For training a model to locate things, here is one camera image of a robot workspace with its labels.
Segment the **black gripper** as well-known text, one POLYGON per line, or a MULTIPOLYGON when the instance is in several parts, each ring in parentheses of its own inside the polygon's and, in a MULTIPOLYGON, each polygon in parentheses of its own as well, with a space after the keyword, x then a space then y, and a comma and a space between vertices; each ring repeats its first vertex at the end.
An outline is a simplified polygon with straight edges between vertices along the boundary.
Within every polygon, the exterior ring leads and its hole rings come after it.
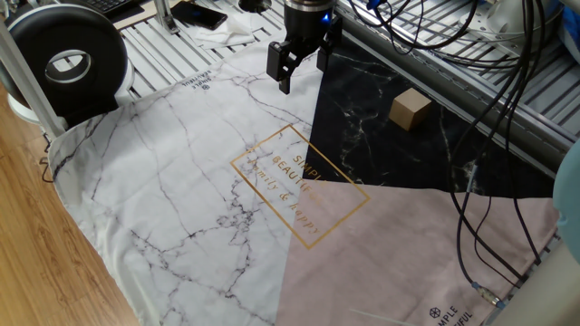
POLYGON ((343 18, 333 18, 335 3, 285 3, 285 41, 271 42, 267 49, 266 73, 283 94, 290 93, 290 80, 300 59, 294 54, 311 54, 320 48, 316 66, 328 68, 334 49, 342 43, 343 18))

